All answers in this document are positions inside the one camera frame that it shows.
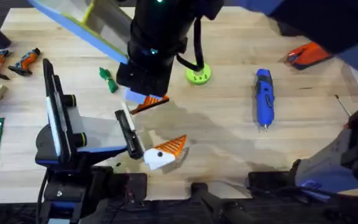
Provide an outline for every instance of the black cable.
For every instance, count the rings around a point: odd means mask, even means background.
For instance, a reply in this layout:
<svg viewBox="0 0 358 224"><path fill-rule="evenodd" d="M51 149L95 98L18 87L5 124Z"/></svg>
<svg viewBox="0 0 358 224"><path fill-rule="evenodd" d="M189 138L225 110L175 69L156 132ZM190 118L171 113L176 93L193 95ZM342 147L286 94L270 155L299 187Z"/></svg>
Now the black cable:
<svg viewBox="0 0 358 224"><path fill-rule="evenodd" d="M184 203L187 203L187 202L190 202L191 201L191 198L188 198L188 199L185 199L185 200L181 200L180 202L177 202L177 203L174 203L174 204L171 204L171 205L168 205L168 206L165 206L162 210L165 210L167 208L172 208L172 207L176 207L178 205L181 205L181 204L184 204ZM126 213L142 213L142 212L150 212L149 209L142 209L142 210L137 210L137 211L130 211L130 210L126 210L126 209L122 209L121 207L114 207L112 205L110 205L110 207L116 209L116 210L119 210L120 212L126 212Z"/></svg>
<svg viewBox="0 0 358 224"><path fill-rule="evenodd" d="M122 202L120 204L120 206L118 206L118 208L116 208L116 211L114 212L114 214L112 215L111 219L110 219L110 224L112 224L112 221L114 221L114 219L116 218L118 212L121 210L121 207L124 206L125 202Z"/></svg>
<svg viewBox="0 0 358 224"><path fill-rule="evenodd" d="M49 170L45 171L44 179L42 180L40 191L38 192L38 199L37 199L37 206L35 211L35 223L40 224L40 212L41 212L41 202L42 202L42 195L44 194L45 186L47 184L49 176Z"/></svg>
<svg viewBox="0 0 358 224"><path fill-rule="evenodd" d="M193 71L199 72L204 69L203 48L201 46L201 17L197 17L194 22L194 52L196 56L196 65L188 62L179 54L177 54L177 60L182 65L192 69Z"/></svg>

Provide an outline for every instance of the wooden table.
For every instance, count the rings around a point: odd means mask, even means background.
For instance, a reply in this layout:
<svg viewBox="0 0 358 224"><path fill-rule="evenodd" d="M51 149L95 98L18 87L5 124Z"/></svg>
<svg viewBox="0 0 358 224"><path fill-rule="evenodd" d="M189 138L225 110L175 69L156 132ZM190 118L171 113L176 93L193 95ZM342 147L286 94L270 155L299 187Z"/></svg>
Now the wooden table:
<svg viewBox="0 0 358 224"><path fill-rule="evenodd" d="M126 9L133 15L133 9ZM203 20L203 51L213 71L203 86L190 85L185 68L175 62L169 103L145 111L135 123L151 146L188 135L189 153L183 163L151 172L127 154L104 161L119 172L146 172L148 199L188 197L192 182L208 182L221 197L247 197L243 186L255 170L288 170L329 144L347 115L337 102L358 109L358 86L349 67L331 59L304 71L278 62L290 50L305 44L302 37L281 37L265 16L239 7L225 7L215 21ZM118 63L62 28L35 9L11 9L2 31L12 40L13 64L38 47L60 76L65 93L75 94L82 116L114 119L121 90L110 94L99 77L99 67L115 73ZM192 43L192 32L189 34ZM193 46L185 57L193 60ZM271 71L275 92L275 121L268 132L255 123L254 85L259 68ZM0 203L34 202L44 168L34 162L35 138L47 123L42 60L31 66L31 77L4 68L11 81L0 104L5 117L0 147Z"/></svg>

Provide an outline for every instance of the black mount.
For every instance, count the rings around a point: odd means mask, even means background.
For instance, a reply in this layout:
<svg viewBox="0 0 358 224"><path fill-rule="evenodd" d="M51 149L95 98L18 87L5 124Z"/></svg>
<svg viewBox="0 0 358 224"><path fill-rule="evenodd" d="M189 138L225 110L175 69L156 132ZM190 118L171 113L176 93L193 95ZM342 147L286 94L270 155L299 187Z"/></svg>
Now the black mount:
<svg viewBox="0 0 358 224"><path fill-rule="evenodd" d="M126 147L108 152L78 152L78 148L86 146L87 139L85 133L74 133L71 127L69 110L76 107L76 98L63 94L59 76L54 74L47 59L44 59L44 78L49 124L37 136L35 162L47 171L39 194L37 223L48 223L51 218L78 223L94 213L99 202L106 198L125 199L124 203L142 201L146 197L146 174L115 174L112 167L94 166L126 151L133 159L143 156L123 110L116 111L116 117Z"/></svg>
<svg viewBox="0 0 358 224"><path fill-rule="evenodd" d="M211 223L257 224L258 220L246 213L246 208L235 200L223 200L208 192L204 183L191 185L192 200L201 202Z"/></svg>
<svg viewBox="0 0 358 224"><path fill-rule="evenodd" d="M101 200L110 198L141 202L146 198L145 174L114 174L111 167L90 167L80 174L51 173L40 213L42 224L50 218L78 223L96 211Z"/></svg>

